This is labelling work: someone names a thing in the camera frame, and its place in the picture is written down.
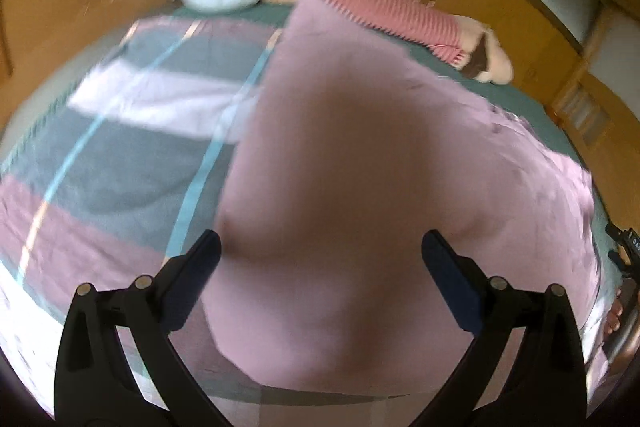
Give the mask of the person's right hand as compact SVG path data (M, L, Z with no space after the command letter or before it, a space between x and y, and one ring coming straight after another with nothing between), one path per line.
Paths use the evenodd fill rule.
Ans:
M613 333L617 332L620 329L620 325L622 325L622 321L620 321L620 317L624 312L624 305L620 301L620 296L622 295L623 287L620 286L616 289L615 299L612 302L611 308L606 312L605 319L603 322L603 339L608 340Z

